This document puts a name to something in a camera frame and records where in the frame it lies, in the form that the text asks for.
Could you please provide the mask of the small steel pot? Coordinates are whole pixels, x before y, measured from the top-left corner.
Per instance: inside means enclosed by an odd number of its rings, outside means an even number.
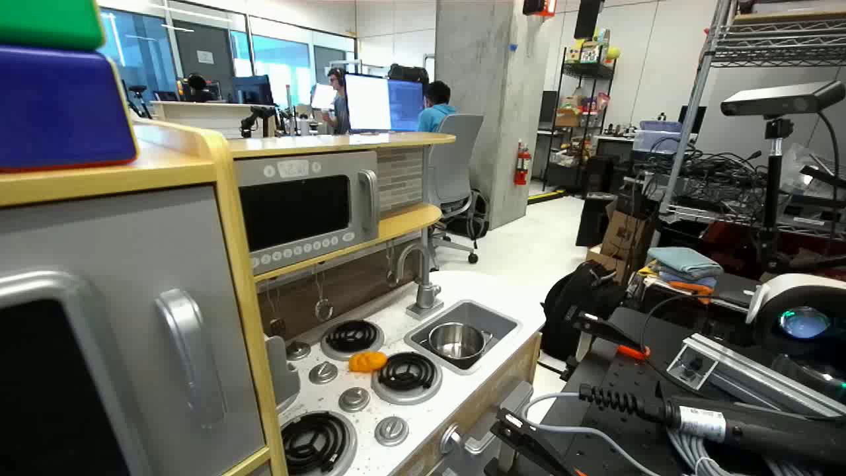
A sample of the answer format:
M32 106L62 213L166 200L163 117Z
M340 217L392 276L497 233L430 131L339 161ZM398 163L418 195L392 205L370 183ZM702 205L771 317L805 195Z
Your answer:
M479 360L487 348L487 336L466 323L440 323L427 334L427 346L444 360Z

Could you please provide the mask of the front stove burner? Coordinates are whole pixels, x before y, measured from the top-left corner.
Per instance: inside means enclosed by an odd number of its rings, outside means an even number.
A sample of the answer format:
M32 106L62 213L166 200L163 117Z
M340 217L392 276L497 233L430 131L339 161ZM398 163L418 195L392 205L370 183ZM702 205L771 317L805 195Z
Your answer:
M344 476L357 437L339 413L303 413L281 428L288 476Z

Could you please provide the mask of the black power tool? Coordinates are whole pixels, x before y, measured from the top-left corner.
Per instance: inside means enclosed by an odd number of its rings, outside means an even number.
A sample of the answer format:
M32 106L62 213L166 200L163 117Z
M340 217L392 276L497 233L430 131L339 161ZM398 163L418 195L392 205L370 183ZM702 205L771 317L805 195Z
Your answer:
M596 408L632 413L643 421L709 442L733 443L774 459L846 467L846 421L805 418L739 401L696 397L636 397L604 385L579 385L577 393Z

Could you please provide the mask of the black backpack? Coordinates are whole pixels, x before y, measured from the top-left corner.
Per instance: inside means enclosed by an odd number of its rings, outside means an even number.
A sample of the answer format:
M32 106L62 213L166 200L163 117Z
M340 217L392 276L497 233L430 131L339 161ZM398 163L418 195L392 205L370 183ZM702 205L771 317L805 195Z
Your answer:
M577 351L579 330L574 317L589 311L607 319L623 301L623 285L616 276L596 262L581 262L574 273L562 276L541 298L541 351L555 360L567 360Z

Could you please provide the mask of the grey office chair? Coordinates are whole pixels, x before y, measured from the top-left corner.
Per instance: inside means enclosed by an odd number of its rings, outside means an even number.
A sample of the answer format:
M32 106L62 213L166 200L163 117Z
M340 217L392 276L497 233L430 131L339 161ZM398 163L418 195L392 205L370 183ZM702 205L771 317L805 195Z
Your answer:
M471 239L466 246L471 264L479 262L479 227L472 217L479 192L471 184L471 158L479 130L480 117L446 117L440 131L452 134L452 142L434 145L426 161L426 199L440 209L435 229L448 240L446 225L462 219Z

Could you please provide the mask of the white computer monitor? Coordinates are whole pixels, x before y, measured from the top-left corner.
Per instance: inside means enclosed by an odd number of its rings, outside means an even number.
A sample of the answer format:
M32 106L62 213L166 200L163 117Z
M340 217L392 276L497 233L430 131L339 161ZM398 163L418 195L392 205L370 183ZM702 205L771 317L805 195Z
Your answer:
M353 131L386 131L392 126L388 83L378 76L345 76L348 126Z

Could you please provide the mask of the cardboard box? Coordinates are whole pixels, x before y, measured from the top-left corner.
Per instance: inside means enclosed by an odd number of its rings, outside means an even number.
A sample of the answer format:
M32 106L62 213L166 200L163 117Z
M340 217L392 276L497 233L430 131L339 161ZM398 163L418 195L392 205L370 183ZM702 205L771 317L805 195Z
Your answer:
M587 260L612 273L632 273L643 264L649 239L649 217L612 212L602 244L595 250L589 250Z

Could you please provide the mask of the grey toy oven door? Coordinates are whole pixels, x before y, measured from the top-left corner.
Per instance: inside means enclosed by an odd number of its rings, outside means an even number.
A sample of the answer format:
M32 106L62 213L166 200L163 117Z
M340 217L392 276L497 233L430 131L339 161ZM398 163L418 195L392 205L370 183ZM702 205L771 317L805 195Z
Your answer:
M0 209L0 476L225 476L265 446L209 184Z

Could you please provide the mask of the red fire extinguisher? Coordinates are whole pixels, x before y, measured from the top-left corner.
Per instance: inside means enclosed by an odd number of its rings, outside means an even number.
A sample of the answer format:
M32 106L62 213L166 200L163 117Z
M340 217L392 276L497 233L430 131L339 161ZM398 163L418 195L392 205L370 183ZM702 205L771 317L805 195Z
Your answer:
M530 150L529 150L529 145L518 142L513 184L525 184L529 176L530 176Z

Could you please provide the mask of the blue plastic bin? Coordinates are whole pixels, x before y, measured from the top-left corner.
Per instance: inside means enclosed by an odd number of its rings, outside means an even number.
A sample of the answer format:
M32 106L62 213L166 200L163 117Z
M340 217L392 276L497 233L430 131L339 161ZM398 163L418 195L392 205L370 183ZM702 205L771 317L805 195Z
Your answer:
M122 83L99 52L0 47L0 170L127 163L136 155Z

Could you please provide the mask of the grey toy faucet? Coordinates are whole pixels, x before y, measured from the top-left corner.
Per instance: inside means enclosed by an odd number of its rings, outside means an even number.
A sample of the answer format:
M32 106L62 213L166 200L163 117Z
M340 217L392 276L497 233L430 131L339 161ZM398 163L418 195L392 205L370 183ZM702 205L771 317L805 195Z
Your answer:
M418 256L415 273L415 301L406 306L411 317L427 317L440 306L439 285L430 283L430 260L426 244L409 244L398 250L393 276L405 276L405 264L409 256Z

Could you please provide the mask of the silver aluminium extrusion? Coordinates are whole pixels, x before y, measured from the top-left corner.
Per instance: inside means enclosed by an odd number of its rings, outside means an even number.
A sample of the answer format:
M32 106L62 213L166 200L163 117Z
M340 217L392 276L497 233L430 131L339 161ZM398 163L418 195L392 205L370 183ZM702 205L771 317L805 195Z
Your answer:
M770 409L842 418L846 405L797 384L739 351L721 346L700 334L681 340L681 348L665 365L665 372L681 385L702 393L719 388L739 401Z

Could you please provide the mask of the person in blue shirt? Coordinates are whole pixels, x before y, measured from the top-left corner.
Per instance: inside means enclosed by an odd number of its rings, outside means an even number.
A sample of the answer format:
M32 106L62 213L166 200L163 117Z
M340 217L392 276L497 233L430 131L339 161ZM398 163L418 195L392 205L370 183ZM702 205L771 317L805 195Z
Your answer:
M452 89L440 79L434 79L422 88L422 112L418 113L419 131L435 131L440 122L454 113L454 106L448 102L448 98L452 98Z

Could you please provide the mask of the right middle stove burner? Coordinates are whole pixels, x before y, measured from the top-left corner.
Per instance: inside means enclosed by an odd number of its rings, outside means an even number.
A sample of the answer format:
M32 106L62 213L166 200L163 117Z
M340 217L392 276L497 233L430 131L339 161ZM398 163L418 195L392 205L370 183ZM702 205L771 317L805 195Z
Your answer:
M419 405L440 385L440 371L418 351L398 351L373 375L373 391L393 405Z

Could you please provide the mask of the back left stove burner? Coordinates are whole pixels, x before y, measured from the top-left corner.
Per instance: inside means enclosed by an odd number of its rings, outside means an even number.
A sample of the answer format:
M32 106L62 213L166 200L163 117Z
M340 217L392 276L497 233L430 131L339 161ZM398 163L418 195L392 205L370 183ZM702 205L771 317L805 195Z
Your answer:
M328 327L320 339L320 348L332 360L348 360L357 351L378 348L380 327L368 319L345 319Z

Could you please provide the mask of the stove burner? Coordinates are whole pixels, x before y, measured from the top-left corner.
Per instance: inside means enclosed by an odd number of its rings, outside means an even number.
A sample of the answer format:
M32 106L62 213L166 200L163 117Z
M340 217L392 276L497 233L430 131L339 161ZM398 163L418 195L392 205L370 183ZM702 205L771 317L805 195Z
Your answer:
M357 437L339 413L303 413L281 428L288 476L344 476Z
M419 405L440 385L440 371L418 351L398 351L373 375L373 391L393 405Z
M320 348L332 360L348 360L357 351L378 348L380 327L368 319L345 319L328 327L320 339Z

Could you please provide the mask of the yellow orange toy object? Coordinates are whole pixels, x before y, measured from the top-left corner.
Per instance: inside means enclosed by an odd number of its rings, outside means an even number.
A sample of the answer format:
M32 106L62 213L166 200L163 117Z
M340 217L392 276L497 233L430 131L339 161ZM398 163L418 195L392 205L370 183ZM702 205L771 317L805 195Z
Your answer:
M357 351L348 358L351 372L378 372L386 368L388 358L384 351Z

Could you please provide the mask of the toy microwave with grey door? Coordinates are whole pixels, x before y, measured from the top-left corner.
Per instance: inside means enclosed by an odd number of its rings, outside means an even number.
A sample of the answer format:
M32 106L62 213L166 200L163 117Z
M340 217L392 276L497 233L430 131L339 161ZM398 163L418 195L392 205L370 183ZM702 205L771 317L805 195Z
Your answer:
M299 264L378 236L373 150L251 158L234 166L251 264Z

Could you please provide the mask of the metal storage shelf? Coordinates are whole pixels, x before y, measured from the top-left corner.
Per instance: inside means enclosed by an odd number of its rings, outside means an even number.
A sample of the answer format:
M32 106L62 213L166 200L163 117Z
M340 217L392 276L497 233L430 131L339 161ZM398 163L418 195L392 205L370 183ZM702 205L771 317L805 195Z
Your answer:
M549 187L579 192L595 134L604 126L616 55L604 40L574 40L562 51L557 101L553 113L553 142L545 166Z

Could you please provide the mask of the grey stove knob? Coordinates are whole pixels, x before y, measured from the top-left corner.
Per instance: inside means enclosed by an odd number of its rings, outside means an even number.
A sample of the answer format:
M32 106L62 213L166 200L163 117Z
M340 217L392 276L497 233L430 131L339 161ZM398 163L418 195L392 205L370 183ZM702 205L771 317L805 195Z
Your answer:
M308 354L308 343L306 340L291 340L288 346L285 346L285 358L288 360L303 360L306 354Z
M401 443L406 440L406 433L409 433L409 425L398 416L384 418L373 432L376 442L384 443L384 446Z
M332 361L320 361L308 371L311 384L328 384L339 375L339 368Z
M345 388L340 397L339 397L339 408L344 413L361 413L370 401L370 393L364 385L353 385L353 388Z

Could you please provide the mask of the toy kitchen sink basin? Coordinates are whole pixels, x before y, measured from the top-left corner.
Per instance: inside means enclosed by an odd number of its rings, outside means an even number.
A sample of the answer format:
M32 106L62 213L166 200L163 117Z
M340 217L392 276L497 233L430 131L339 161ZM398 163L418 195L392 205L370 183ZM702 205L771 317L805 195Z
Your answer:
M516 319L475 301L456 301L430 323L406 334L406 343L434 354L456 372L471 372L499 340L518 327Z

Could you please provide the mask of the green plastic bin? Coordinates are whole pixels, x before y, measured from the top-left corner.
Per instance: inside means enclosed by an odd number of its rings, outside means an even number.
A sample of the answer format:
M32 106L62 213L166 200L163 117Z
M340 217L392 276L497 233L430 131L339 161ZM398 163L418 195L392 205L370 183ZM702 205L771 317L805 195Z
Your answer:
M95 0L0 0L0 42L29 47L98 51L103 44Z

